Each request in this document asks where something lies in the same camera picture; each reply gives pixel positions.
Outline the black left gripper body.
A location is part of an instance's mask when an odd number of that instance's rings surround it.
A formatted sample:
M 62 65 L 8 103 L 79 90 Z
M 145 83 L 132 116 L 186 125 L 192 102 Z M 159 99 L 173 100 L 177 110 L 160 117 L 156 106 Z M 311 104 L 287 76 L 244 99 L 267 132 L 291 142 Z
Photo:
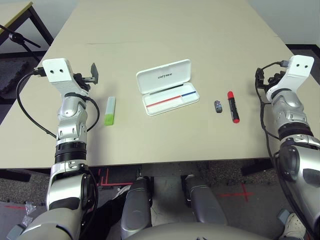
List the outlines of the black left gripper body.
M 80 86 L 80 88 L 87 92 L 89 92 L 89 90 L 91 89 L 91 86 L 89 84 L 97 84 L 97 78 L 95 76 L 83 77 L 81 73 L 74 73 L 73 78 Z

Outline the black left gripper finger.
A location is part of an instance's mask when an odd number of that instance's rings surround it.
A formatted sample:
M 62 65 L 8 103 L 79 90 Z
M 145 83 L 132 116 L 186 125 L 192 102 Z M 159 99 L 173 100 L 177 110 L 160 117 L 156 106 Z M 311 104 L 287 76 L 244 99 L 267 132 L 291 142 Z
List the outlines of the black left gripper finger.
M 95 85 L 98 84 L 99 73 L 95 63 L 92 63 L 90 72 L 91 72 L 91 78 L 90 78 L 91 82 Z

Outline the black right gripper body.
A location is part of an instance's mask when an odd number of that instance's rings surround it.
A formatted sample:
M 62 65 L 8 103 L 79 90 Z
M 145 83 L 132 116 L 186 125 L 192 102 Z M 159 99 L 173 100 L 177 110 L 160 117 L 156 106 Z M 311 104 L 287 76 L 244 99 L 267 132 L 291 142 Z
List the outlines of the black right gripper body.
M 285 71 L 280 71 L 279 73 L 275 73 L 274 76 L 270 77 L 268 81 L 268 86 L 273 87 L 279 83 L 279 81 L 283 78 L 285 75 Z

